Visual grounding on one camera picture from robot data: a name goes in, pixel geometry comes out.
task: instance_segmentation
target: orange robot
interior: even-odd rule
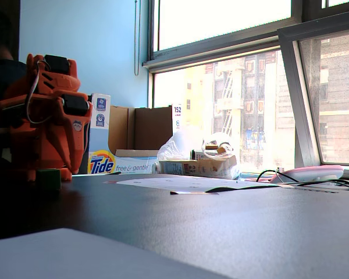
[[[75,61],[28,55],[26,76],[0,101],[0,134],[8,136],[12,154],[0,177],[35,181],[37,170],[60,169],[62,179],[71,180],[78,173],[92,114],[79,86]]]

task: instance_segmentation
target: blue sign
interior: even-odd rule
[[[95,125],[97,127],[104,127],[105,126],[105,116],[102,114],[97,115],[97,121],[95,122]]]
[[[106,99],[105,98],[97,98],[97,110],[106,111]]]

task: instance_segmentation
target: green block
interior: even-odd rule
[[[37,170],[35,183],[38,189],[59,191],[61,189],[60,170]]]

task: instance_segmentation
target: glass pane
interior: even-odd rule
[[[181,123],[231,135],[245,172],[294,168],[295,122],[280,51],[155,75],[155,106]]]
[[[349,163],[349,32],[300,46],[323,160]]]
[[[336,6],[336,5],[347,3],[347,2],[349,2],[349,0],[329,0],[328,4],[329,4],[329,7],[332,7],[332,6]]]
[[[161,0],[160,5],[160,50],[291,16],[289,0]]]

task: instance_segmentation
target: pink device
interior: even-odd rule
[[[313,181],[339,179],[344,174],[344,167],[339,165],[315,166],[315,167],[299,167],[297,169],[283,172],[285,175],[296,179],[297,181]],[[279,176],[284,182],[293,182],[293,180]],[[270,179],[270,183],[281,183],[277,175]]]

